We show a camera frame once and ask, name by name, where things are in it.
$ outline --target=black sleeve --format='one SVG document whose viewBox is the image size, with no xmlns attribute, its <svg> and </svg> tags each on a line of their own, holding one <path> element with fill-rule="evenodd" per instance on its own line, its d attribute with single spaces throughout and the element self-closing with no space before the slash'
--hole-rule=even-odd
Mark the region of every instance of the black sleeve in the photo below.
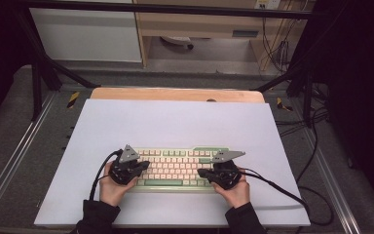
<svg viewBox="0 0 374 234">
<path fill-rule="evenodd" d="M 85 200 L 84 217 L 70 234 L 110 234 L 120 210 L 103 202 Z"/>
<path fill-rule="evenodd" d="M 259 218 L 251 203 L 238 208 L 232 208 L 226 213 L 232 234 L 265 234 L 266 230 L 260 224 Z"/>
</svg>

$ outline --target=keyboard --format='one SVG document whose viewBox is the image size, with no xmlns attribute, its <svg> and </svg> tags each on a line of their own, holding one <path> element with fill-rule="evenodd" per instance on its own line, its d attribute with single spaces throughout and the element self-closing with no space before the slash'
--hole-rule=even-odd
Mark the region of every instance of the keyboard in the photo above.
<svg viewBox="0 0 374 234">
<path fill-rule="evenodd" d="M 140 158 L 150 166 L 139 177 L 131 192 L 214 192 L 206 178 L 197 169 L 211 169 L 210 160 L 219 150 L 227 147 L 134 148 Z"/>
</svg>

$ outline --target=floor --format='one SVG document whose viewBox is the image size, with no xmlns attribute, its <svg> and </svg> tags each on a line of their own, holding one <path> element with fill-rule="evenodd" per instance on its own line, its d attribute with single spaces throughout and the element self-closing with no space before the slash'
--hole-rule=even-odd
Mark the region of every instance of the floor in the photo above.
<svg viewBox="0 0 374 234">
<path fill-rule="evenodd" d="M 84 78 L 106 86 L 138 87 L 177 87 L 248 90 L 258 87 L 280 73 L 273 67 L 260 71 L 255 58 L 245 40 L 193 39 L 195 48 L 188 50 L 170 45 L 154 38 L 150 52 L 149 65 L 117 64 L 109 69 L 88 70 L 76 68 Z M 18 169 L 11 175 L 11 182 L 2 191 L 0 197 L 0 233 L 62 233 L 65 230 L 47 230 L 37 228 L 33 220 L 39 210 L 39 203 L 45 197 L 51 184 L 57 164 L 62 157 L 63 147 L 73 132 L 84 101 L 91 90 L 77 86 L 70 79 L 62 77 L 65 83 L 60 92 L 44 92 L 54 95 L 54 102 L 45 121 L 34 136 L 28 149 L 22 155 Z M 32 93 L 30 71 L 25 68 L 16 74 L 16 82 L 0 107 L 0 175 L 7 163 L 12 160 L 13 152 L 22 140 L 23 134 L 31 124 Z M 277 101 L 296 109 L 300 98 L 288 98 L 285 94 L 287 83 L 274 87 L 264 93 L 265 100 L 271 104 L 277 121 L 295 121 L 299 119 L 296 110 L 278 108 Z M 66 108 L 72 92 L 80 91 L 74 107 Z M 315 101 L 314 108 L 321 107 Z M 279 133 L 293 127 L 278 126 Z M 374 192 L 363 173 L 348 167 L 348 159 L 331 122 L 317 123 L 319 152 L 329 164 L 329 168 L 346 198 L 359 233 L 374 233 Z M 302 172 L 312 153 L 309 135 L 311 130 L 301 129 L 283 136 L 282 143 L 295 177 Z M 317 191 L 331 204 L 334 219 L 328 225 L 315 225 L 301 230 L 302 233 L 358 233 L 347 231 L 337 214 L 337 201 L 332 200 L 326 179 L 319 169 L 320 163 L 314 163 L 306 170 L 299 185 Z M 331 216 L 329 208 L 319 196 L 301 189 L 302 196 L 312 209 L 311 219 L 327 222 Z M 210 230 L 195 230 L 196 233 L 209 233 Z M 124 229 L 121 233 L 164 233 L 164 230 Z M 274 229 L 270 233 L 293 233 L 294 230 Z M 189 230 L 171 230 L 170 233 L 189 233 Z"/>
</svg>

